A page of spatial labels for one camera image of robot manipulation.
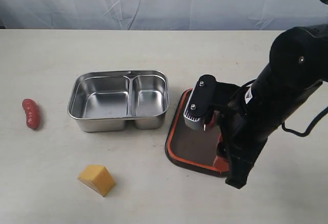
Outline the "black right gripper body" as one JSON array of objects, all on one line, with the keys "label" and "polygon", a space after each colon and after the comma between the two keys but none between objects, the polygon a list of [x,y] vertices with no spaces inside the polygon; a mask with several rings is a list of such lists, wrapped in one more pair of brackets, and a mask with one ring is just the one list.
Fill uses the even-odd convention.
[{"label": "black right gripper body", "polygon": [[250,87],[217,83],[211,105],[219,112],[217,155],[229,163],[226,184],[240,189],[272,133],[272,86],[255,80]]}]

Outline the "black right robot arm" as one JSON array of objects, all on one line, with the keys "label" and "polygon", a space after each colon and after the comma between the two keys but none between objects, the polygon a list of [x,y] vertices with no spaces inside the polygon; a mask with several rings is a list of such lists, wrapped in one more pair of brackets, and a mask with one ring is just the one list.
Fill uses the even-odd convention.
[{"label": "black right robot arm", "polygon": [[269,63],[249,87],[215,91],[226,183],[240,189],[268,137],[327,81],[327,25],[294,27],[273,41]]}]

